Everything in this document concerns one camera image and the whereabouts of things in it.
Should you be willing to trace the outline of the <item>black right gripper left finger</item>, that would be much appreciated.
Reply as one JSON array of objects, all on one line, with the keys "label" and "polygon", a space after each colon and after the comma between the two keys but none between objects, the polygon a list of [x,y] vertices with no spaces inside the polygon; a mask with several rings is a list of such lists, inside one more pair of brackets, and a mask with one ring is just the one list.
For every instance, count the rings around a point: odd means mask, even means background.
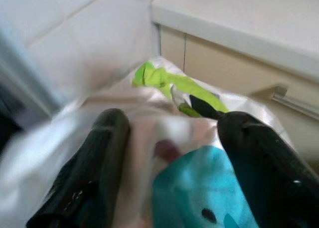
[{"label": "black right gripper left finger", "polygon": [[103,111],[26,228],[110,228],[129,135],[122,110]]}]

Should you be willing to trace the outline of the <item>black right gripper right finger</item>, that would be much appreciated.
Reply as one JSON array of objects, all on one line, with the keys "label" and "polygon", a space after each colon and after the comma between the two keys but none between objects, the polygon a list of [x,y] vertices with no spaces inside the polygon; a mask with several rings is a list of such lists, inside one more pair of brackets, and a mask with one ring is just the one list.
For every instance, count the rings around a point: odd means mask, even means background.
[{"label": "black right gripper right finger", "polygon": [[319,175],[271,127],[244,112],[218,136],[259,228],[319,228]]}]

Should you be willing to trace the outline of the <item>white washing machine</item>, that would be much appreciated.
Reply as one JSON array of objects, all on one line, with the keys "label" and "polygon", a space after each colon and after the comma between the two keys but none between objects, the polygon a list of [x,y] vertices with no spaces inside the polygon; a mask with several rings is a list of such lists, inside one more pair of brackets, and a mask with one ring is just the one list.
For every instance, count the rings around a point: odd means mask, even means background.
[{"label": "white washing machine", "polygon": [[0,84],[42,116],[153,53],[153,0],[0,0]]}]

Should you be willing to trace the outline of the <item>teal garment with black dots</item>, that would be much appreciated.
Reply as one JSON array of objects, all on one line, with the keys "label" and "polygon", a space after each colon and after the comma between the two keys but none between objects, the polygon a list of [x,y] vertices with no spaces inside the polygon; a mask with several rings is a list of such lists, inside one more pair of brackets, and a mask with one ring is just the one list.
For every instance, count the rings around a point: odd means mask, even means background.
[{"label": "teal garment with black dots", "polygon": [[202,146],[153,182],[154,228],[259,228],[224,150]]}]

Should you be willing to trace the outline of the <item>pale pink garment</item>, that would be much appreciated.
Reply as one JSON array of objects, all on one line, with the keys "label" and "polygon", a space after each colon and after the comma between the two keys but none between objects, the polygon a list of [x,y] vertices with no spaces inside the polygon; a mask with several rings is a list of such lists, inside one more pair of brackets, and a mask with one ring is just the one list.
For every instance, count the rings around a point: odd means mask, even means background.
[{"label": "pale pink garment", "polygon": [[131,124],[111,228],[153,228],[154,178],[167,167],[169,157],[212,145],[216,121],[181,114],[151,88],[104,90],[88,97],[82,107],[92,114],[120,108]]}]

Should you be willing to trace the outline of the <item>lime green garment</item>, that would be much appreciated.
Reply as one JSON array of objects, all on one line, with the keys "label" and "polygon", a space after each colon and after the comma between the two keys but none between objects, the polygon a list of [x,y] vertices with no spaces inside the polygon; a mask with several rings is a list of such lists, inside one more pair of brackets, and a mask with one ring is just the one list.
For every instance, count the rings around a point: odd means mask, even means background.
[{"label": "lime green garment", "polygon": [[169,72],[164,67],[156,68],[150,61],[135,72],[133,85],[158,89],[189,117],[204,117],[217,120],[228,109],[219,97],[197,84],[186,75]]}]

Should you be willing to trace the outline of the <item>beige cabinet with white countertop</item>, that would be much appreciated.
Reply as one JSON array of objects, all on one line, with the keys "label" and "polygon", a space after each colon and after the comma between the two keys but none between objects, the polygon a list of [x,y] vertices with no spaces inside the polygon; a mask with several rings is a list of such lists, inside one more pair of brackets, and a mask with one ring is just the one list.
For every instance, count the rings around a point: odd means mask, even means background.
[{"label": "beige cabinet with white countertop", "polygon": [[319,166],[319,122],[255,91],[276,84],[319,107],[319,0],[153,0],[163,57],[188,76],[265,104]]}]

